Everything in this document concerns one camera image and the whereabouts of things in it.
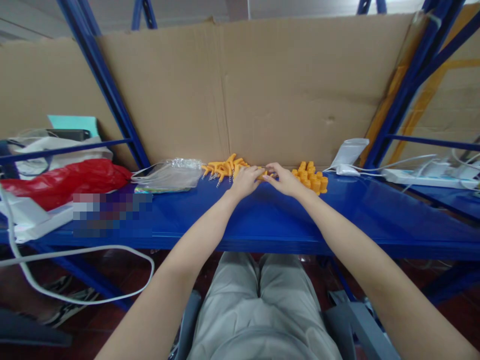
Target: khaki pants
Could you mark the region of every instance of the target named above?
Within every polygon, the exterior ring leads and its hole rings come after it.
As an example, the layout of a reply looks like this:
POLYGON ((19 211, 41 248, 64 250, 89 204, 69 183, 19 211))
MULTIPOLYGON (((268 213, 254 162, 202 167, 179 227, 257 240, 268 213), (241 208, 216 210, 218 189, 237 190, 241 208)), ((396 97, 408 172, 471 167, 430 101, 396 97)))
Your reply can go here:
POLYGON ((297 255, 225 252, 198 315, 189 359, 215 350, 249 327, 268 327, 304 343, 319 359, 341 359, 320 316, 312 282, 297 255))

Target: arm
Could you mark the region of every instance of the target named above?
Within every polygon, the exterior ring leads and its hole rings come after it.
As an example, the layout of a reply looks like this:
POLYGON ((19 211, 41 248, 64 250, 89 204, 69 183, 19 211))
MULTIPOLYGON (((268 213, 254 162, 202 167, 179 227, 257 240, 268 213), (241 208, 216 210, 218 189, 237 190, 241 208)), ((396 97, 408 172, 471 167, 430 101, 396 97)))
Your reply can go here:
POLYGON ((330 249, 370 299, 402 359, 480 359, 478 351, 428 301, 393 260, 358 227, 279 164, 265 180, 297 199, 330 249))
POLYGON ((230 190, 181 237, 96 359, 166 359, 202 266, 222 239, 235 207, 264 172, 242 168, 230 190))

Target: black device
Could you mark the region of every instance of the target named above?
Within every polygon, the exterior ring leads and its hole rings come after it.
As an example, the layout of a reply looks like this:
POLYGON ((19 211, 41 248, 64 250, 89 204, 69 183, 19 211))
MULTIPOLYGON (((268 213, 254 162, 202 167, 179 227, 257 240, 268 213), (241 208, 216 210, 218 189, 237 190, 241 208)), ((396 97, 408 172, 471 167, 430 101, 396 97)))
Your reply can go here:
POLYGON ((68 139, 68 140, 75 140, 75 141, 83 141, 86 139, 90 139, 92 134, 90 134, 89 130, 75 130, 75 129, 46 129, 48 131, 48 135, 51 137, 61 138, 61 139, 68 139))

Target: teal paper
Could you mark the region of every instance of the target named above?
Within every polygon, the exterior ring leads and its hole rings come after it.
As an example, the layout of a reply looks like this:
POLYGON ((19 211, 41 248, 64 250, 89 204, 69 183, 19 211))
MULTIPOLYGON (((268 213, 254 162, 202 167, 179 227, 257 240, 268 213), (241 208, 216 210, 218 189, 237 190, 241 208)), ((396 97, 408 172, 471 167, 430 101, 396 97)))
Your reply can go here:
POLYGON ((48 115, 48 118, 54 129, 88 130, 92 138, 99 136, 96 117, 48 115))

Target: ceiling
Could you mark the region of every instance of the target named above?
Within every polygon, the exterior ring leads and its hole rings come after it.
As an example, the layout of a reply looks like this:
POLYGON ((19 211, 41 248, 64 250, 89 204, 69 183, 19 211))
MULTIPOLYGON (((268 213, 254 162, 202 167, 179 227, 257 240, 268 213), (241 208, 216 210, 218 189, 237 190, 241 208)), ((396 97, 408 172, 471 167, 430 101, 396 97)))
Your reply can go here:
MULTIPOLYGON (((130 28, 134 0, 90 0, 103 33, 130 28)), ((247 9, 248 0, 151 0, 158 26, 199 23, 210 16, 218 22, 235 19, 232 4, 247 9)), ((423 0, 386 0, 389 14, 412 13, 423 0)), ((249 0, 251 19, 275 17, 353 16, 358 0, 249 0)), ((372 0, 370 14, 377 12, 372 0)), ((0 42, 72 36, 56 0, 1 0, 0 42)))

